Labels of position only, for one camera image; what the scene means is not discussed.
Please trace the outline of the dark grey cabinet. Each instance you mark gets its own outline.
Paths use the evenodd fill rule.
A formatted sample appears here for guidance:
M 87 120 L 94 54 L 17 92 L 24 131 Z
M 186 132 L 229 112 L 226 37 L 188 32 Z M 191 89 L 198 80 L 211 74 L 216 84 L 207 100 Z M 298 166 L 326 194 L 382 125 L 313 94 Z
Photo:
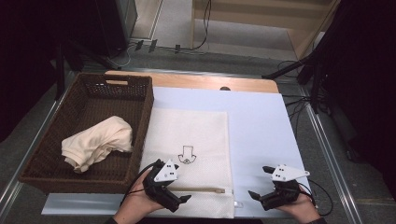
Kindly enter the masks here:
M 95 3 L 105 40 L 105 55 L 115 57 L 129 45 L 137 20 L 135 0 L 95 0 Z

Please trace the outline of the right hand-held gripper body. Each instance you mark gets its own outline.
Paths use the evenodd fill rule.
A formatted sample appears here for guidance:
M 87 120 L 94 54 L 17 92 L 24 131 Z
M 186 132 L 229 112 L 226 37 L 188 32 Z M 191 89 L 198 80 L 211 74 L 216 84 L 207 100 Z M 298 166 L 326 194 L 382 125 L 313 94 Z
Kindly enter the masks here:
M 296 201 L 301 192 L 297 179 L 310 176 L 308 171 L 285 164 L 280 164 L 275 168 L 275 171 L 270 174 L 275 185 L 274 191 L 260 197 L 265 211 Z

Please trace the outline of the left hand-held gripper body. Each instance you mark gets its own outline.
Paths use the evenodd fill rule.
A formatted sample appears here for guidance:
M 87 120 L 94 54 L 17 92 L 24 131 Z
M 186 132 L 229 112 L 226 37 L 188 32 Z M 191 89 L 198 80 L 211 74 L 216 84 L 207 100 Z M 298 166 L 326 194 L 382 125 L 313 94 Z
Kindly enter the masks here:
M 156 160 L 143 180 L 143 185 L 152 201 L 171 212 L 176 212 L 182 200 L 167 188 L 175 180 L 177 180 L 177 166 L 171 160 L 167 162 Z

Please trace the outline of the person's left hand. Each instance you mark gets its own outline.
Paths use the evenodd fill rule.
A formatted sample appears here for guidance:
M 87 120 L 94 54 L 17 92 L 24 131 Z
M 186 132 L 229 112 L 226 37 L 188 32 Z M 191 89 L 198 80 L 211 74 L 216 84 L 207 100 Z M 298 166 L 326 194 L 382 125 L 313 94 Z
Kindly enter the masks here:
M 160 204 L 152 201 L 144 191 L 143 180 L 148 174 L 149 170 L 139 176 L 132 184 L 128 195 L 113 216 L 118 224 L 136 224 L 146 215 L 163 209 Z

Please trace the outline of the brown wicker basket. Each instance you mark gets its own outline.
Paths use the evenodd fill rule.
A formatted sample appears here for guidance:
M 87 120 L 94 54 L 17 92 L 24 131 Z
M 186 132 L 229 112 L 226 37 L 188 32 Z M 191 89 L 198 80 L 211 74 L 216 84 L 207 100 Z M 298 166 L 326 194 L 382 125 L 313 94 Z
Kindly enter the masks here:
M 153 102 L 150 77 L 78 74 L 19 180 L 45 193 L 126 192 L 139 172 Z M 113 151 L 87 172 L 75 173 L 61 142 L 112 116 L 132 127 L 133 151 Z

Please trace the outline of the person's right hand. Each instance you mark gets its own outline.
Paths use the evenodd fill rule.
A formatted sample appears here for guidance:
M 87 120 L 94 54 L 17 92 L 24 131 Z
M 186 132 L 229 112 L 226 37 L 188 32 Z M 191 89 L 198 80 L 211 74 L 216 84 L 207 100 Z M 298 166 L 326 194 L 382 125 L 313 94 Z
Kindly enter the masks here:
M 312 204 L 310 198 L 300 193 L 297 200 L 290 204 L 279 206 L 277 210 L 291 215 L 299 224 L 308 224 L 320 219 L 318 210 Z

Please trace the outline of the light wooden shelf unit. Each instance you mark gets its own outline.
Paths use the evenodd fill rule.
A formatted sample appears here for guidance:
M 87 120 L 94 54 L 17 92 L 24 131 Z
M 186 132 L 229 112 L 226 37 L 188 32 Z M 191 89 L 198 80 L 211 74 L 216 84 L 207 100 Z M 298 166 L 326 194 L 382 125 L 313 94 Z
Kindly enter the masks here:
M 211 0 L 213 21 L 286 28 L 302 59 L 320 32 L 332 23 L 341 0 Z

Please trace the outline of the black metal stand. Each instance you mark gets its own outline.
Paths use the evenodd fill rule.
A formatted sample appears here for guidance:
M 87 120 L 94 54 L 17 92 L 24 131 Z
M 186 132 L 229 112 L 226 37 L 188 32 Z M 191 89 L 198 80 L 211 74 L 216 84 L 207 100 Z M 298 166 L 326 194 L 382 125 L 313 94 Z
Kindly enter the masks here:
M 94 54 L 91 50 L 83 47 L 76 41 L 72 41 L 70 39 L 61 40 L 56 48 L 56 95 L 55 100 L 59 100 L 65 91 L 65 78 L 64 78 L 64 61 L 69 62 L 69 66 L 74 69 L 80 71 L 83 68 L 83 62 L 78 57 L 78 55 L 82 53 L 87 55 L 92 60 L 101 64 L 104 68 L 110 70 L 120 70 L 119 67 L 114 67 L 105 59 L 99 57 Z
M 262 78 L 275 79 L 302 67 L 302 71 L 297 76 L 297 81 L 300 85 L 305 85 L 310 79 L 313 79 L 309 103 L 317 114 L 320 82 L 325 78 L 327 67 L 330 65 L 330 60 L 336 52 L 335 48 L 339 45 L 341 39 L 339 32 L 328 31 L 310 54 L 270 75 L 262 75 Z

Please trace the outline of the cream cloth garment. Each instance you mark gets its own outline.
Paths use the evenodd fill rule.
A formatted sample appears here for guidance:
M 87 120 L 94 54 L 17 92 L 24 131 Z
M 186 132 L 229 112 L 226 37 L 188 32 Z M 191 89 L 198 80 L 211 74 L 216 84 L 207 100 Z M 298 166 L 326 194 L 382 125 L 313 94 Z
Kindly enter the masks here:
M 62 141 L 64 161 L 77 174 L 103 161 L 112 151 L 131 152 L 133 129 L 124 119 L 112 116 Z

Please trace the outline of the dark curtain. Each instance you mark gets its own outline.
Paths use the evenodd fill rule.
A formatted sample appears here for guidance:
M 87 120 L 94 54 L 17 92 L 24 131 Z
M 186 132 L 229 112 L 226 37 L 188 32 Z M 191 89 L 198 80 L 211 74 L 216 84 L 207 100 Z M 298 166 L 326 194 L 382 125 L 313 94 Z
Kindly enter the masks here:
M 0 142 L 60 76 L 63 55 L 80 69 L 71 23 L 86 0 L 0 0 Z
M 347 143 L 396 200 L 396 0 L 341 0 L 328 36 L 324 87 L 355 131 Z

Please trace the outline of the white table mat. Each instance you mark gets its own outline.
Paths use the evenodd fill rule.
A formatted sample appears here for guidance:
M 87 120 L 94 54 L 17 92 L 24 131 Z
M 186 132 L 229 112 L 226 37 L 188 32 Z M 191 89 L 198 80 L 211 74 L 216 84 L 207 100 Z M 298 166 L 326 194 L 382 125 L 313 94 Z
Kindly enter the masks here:
M 225 112 L 228 117 L 234 217 L 283 218 L 285 213 L 265 211 L 248 191 L 273 191 L 263 166 L 285 164 L 304 167 L 283 99 L 278 93 L 197 90 L 157 87 L 155 108 Z

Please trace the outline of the metal frame rail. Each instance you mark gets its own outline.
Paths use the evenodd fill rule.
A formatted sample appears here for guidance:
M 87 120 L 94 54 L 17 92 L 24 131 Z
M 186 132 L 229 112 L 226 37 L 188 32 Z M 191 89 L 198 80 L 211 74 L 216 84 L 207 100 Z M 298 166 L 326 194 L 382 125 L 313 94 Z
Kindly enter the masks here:
M 307 101 L 302 102 L 294 130 L 320 213 L 334 224 L 363 224 L 320 115 Z
M 19 181 L 24 164 L 28 161 L 40 138 L 46 131 L 55 111 L 63 100 L 55 100 L 56 88 L 51 87 L 21 120 L 11 135 L 0 143 L 0 217 L 8 211 L 23 184 Z

